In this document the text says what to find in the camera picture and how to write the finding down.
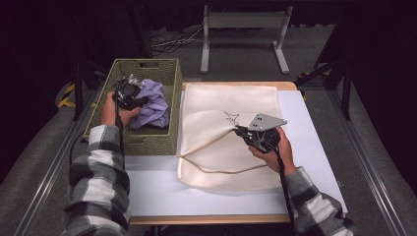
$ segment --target white table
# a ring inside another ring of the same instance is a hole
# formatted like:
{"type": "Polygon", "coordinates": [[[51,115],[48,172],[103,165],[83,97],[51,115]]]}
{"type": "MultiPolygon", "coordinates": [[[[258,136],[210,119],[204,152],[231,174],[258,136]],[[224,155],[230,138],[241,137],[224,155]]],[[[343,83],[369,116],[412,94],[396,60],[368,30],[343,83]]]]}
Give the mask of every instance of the white table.
{"type": "MultiPolygon", "coordinates": [[[[319,190],[340,201],[347,212],[300,91],[280,90],[278,100],[282,118],[288,121],[283,129],[292,144],[295,164],[304,166],[319,190]]],[[[174,155],[126,156],[132,224],[289,222],[282,190],[231,193],[195,189],[177,179],[177,163],[174,155]]]]}

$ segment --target plaid shirt sleeve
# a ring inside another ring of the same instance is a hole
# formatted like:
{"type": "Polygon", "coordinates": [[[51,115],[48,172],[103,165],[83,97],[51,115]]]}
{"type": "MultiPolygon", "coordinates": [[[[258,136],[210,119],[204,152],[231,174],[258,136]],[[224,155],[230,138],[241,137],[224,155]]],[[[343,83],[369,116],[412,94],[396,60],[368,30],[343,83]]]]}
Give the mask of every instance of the plaid shirt sleeve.
{"type": "Polygon", "coordinates": [[[356,235],[352,220],[343,217],[340,202],[320,193],[303,167],[286,177],[294,206],[294,229],[298,235],[356,235]]]}
{"type": "Polygon", "coordinates": [[[122,168],[119,129],[91,129],[89,148],[69,173],[69,204],[63,235],[126,235],[129,227],[129,176],[122,168]]]}

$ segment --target folded cloth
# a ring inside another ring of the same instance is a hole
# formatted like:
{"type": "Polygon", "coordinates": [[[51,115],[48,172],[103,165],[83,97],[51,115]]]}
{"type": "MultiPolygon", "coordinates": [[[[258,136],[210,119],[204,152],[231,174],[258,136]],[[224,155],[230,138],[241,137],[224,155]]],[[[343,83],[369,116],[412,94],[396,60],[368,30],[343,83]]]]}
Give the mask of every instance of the folded cloth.
{"type": "Polygon", "coordinates": [[[149,101],[142,107],[141,113],[131,119],[129,127],[139,129],[146,124],[166,127],[169,124],[169,106],[165,101],[163,85],[150,79],[144,79],[142,83],[144,86],[136,98],[147,97],[149,101]]]}

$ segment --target metal rail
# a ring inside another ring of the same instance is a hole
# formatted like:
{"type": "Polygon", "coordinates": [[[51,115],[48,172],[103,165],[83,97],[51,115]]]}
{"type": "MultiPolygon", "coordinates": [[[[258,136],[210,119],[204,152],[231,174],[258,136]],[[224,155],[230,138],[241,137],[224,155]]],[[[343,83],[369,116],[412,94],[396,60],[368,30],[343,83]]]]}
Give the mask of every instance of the metal rail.
{"type": "Polygon", "coordinates": [[[96,90],[88,91],[86,100],[84,102],[84,107],[86,109],[83,110],[79,119],[71,124],[61,147],[58,149],[51,165],[49,166],[49,169],[46,171],[46,174],[43,177],[43,180],[40,183],[30,203],[30,206],[28,207],[24,217],[21,220],[21,223],[16,229],[14,234],[15,236],[29,235],[30,229],[32,228],[37,216],[39,215],[44,203],[46,202],[46,199],[48,198],[49,193],[52,190],[52,187],[61,171],[61,168],[65,162],[65,158],[67,158],[69,154],[71,143],[76,138],[81,125],[84,124],[84,121],[86,120],[87,108],[89,108],[89,105],[94,101],[96,93],[96,90]]]}
{"type": "Polygon", "coordinates": [[[358,161],[365,178],[374,194],[375,200],[383,213],[383,216],[387,222],[389,230],[392,235],[406,236],[408,235],[402,226],[401,220],[398,218],[397,213],[392,205],[387,189],[382,181],[380,175],[375,169],[374,165],[370,162],[364,148],[358,139],[358,134],[352,123],[346,121],[343,112],[340,109],[341,101],[335,90],[328,90],[328,97],[333,105],[333,108],[337,111],[337,115],[343,123],[344,129],[349,136],[352,145],[355,148],[356,160],[358,161]]]}

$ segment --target gray carpet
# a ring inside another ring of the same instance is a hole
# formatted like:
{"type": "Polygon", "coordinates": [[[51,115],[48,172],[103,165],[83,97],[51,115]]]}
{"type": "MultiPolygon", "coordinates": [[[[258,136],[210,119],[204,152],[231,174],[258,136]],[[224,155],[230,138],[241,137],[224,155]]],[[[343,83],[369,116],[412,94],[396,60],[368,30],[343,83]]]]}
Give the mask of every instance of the gray carpet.
{"type": "MultiPolygon", "coordinates": [[[[309,72],[322,50],[332,27],[290,28],[283,45],[289,75],[282,75],[271,49],[273,30],[260,30],[253,36],[235,31],[219,31],[210,39],[210,64],[206,75],[200,74],[202,45],[195,42],[172,54],[159,58],[179,58],[183,77],[188,80],[214,81],[295,81],[309,72]]],[[[342,195],[350,217],[361,235],[391,235],[372,189],[355,158],[353,145],[337,116],[321,79],[302,86],[306,104],[337,180],[343,183],[342,195]]],[[[0,235],[13,235],[22,220],[37,187],[49,168],[67,133],[74,115],[73,108],[61,108],[22,153],[8,178],[0,187],[0,235]]],[[[398,217],[408,235],[417,234],[417,199],[402,179],[355,91],[352,91],[350,115],[358,138],[374,167],[384,181],[398,217]]],[[[77,143],[74,155],[82,153],[86,144],[77,143]]],[[[68,158],[50,188],[30,235],[58,235],[64,224],[68,158]]],[[[145,227],[134,226],[132,235],[141,235],[145,227]]]]}

